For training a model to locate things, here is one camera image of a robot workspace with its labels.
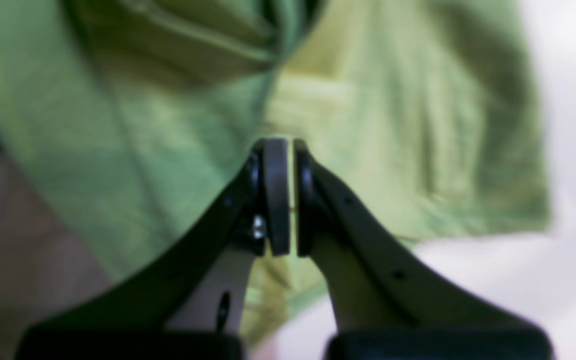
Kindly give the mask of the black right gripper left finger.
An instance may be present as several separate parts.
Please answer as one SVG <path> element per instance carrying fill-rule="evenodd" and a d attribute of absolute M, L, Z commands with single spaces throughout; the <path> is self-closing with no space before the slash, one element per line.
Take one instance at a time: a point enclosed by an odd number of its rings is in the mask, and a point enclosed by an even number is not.
<path fill-rule="evenodd" d="M 98 297 L 30 327 L 16 360 L 245 360 L 250 271 L 291 248 L 288 141 L 257 141 L 169 250 Z"/>

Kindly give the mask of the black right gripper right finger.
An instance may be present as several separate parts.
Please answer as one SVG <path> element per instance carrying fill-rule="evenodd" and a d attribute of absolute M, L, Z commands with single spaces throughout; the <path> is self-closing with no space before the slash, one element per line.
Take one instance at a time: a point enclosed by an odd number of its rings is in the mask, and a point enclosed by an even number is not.
<path fill-rule="evenodd" d="M 326 280 L 337 328 L 325 359 L 553 359 L 539 326 L 424 264 L 301 139 L 294 171 L 297 252 Z"/>

